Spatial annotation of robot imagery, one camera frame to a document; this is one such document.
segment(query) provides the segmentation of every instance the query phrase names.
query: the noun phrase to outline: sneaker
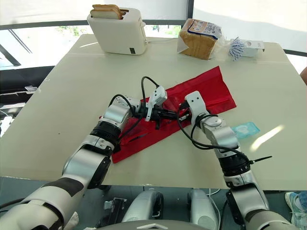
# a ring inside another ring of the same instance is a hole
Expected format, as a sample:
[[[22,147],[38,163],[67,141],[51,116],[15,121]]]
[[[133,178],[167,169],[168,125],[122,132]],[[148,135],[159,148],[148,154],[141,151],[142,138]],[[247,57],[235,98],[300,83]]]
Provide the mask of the sneaker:
[[[307,230],[307,214],[295,203],[296,199],[298,199],[298,194],[286,193],[284,199],[292,212],[291,223],[301,230]]]

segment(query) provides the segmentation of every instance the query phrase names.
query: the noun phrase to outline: toaster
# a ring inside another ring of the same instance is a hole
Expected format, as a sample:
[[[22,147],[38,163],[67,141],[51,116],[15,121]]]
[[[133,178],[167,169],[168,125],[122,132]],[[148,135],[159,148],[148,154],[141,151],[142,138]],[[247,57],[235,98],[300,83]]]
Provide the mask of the toaster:
[[[134,8],[127,11],[123,19],[93,18],[87,21],[102,50],[109,53],[139,55],[146,50],[145,23],[141,13]]]

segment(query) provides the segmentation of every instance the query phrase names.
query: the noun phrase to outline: light blue packet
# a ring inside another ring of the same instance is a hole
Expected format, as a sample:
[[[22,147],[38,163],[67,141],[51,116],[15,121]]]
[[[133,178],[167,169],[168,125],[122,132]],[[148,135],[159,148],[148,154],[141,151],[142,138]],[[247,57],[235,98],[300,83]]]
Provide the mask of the light blue packet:
[[[260,130],[253,122],[247,122],[236,127],[231,127],[235,132],[236,138],[244,139],[259,133]]]

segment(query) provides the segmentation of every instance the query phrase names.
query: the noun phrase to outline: silver robot arm segment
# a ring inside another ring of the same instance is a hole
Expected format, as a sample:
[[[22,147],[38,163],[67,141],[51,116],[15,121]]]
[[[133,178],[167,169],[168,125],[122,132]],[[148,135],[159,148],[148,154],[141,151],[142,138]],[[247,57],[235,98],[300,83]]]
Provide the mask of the silver robot arm segment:
[[[140,101],[130,99],[135,111]],[[111,163],[111,153],[128,118],[130,107],[119,98],[108,107],[97,126],[67,160],[62,177],[35,190],[20,205],[0,219],[7,230],[58,230],[63,228],[77,209],[86,189],[103,181]]]
[[[240,151],[240,144],[233,130],[218,116],[205,116],[206,110],[198,91],[185,97],[189,104],[191,123],[201,128],[214,146],[224,146]],[[249,161],[242,154],[225,149],[214,148],[226,185],[230,188],[226,194],[235,222],[246,226],[247,230],[293,230],[296,229],[277,213],[269,211],[265,194],[250,169],[254,161]]]

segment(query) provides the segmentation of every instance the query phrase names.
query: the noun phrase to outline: red plastic bag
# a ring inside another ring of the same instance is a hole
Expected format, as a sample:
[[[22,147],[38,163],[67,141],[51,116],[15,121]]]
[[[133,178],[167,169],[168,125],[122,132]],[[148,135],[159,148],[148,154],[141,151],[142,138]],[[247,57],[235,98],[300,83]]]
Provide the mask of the red plastic bag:
[[[163,107],[172,111],[177,111],[179,104],[184,102],[185,96],[193,91],[200,92],[207,110],[212,114],[219,114],[236,107],[218,66],[166,91],[167,100]],[[129,119],[125,129],[131,127],[136,121],[137,118]],[[184,121],[182,126],[185,127],[189,124],[190,121]],[[117,163],[163,140],[178,130],[179,126],[175,120],[162,120],[160,129],[156,130],[155,122],[146,122],[143,119],[130,133],[123,137],[120,144],[121,150],[112,154],[112,161]]]

